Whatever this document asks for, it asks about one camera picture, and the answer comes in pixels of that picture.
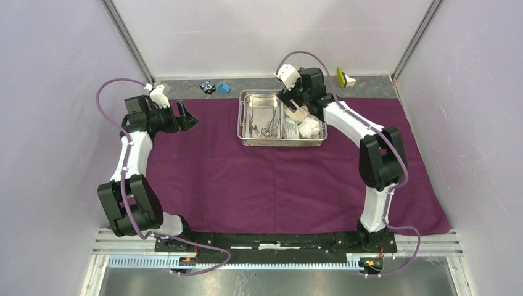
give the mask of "blue block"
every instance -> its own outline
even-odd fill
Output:
[[[228,94],[231,92],[231,87],[224,82],[218,86],[218,90],[216,91],[220,94]]]

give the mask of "yellow sponge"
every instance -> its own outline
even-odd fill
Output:
[[[341,87],[348,88],[356,84],[356,79],[350,78],[347,74],[343,73],[340,67],[336,69],[336,74],[338,75],[338,80],[340,81]]]

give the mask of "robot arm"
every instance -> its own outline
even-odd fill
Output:
[[[378,236],[384,231],[383,214],[389,189],[398,183],[403,171],[387,144],[373,131],[381,131],[394,145],[406,164],[402,137],[397,128],[384,128],[354,112],[345,102],[340,108],[332,94],[326,92],[323,73],[318,68],[300,68],[284,64],[275,74],[285,84],[278,92],[278,98],[296,111],[298,106],[306,106],[309,112],[321,121],[340,130],[360,148],[360,176],[366,185],[365,206],[358,230],[368,237]],[[367,123],[360,122],[359,117]]]
[[[122,127],[131,137],[131,145],[123,133],[120,133],[122,151],[117,169],[110,181],[98,187],[98,197],[113,232],[117,236],[136,235],[130,219],[122,203],[120,183],[124,174],[124,196],[134,197],[131,211],[140,230],[160,228],[162,233],[178,235],[183,226],[180,216],[170,215],[162,211],[160,201],[154,194],[145,177],[147,159],[152,149],[154,138],[158,132],[175,133],[187,131],[198,123],[185,108],[183,102],[178,101],[179,117],[175,117],[173,109],[163,86],[152,88],[147,85],[149,96],[137,96],[125,100],[128,114],[122,122]],[[125,152],[129,153],[126,166],[123,166]]]

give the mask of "gray floor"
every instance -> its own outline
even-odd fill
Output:
[[[406,259],[385,259],[385,270]],[[390,277],[365,279],[349,271],[216,270],[193,277],[177,277],[166,269],[109,268],[103,296],[166,295],[457,295],[444,257],[417,258],[406,270]]]
[[[340,97],[396,97],[392,83],[387,76],[354,76],[356,85],[351,88],[341,88],[337,78],[334,78],[336,94]],[[282,89],[283,84],[275,78],[243,78],[243,79],[213,79],[210,80],[218,87],[220,83],[227,82],[231,86],[231,93],[218,94],[217,92],[205,94],[200,89],[202,80],[169,80],[161,81],[170,87],[169,99],[203,99],[220,97],[239,97],[240,93],[246,89]]]

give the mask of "maroon fabric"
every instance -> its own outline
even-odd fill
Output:
[[[347,99],[349,106],[403,135],[410,181],[396,191],[390,224],[423,235],[449,224],[396,99]],[[320,147],[247,147],[236,136],[237,99],[185,101],[200,120],[185,133],[157,135],[147,180],[163,210],[183,215],[192,230],[232,233],[354,231],[365,186],[358,148],[329,127]]]

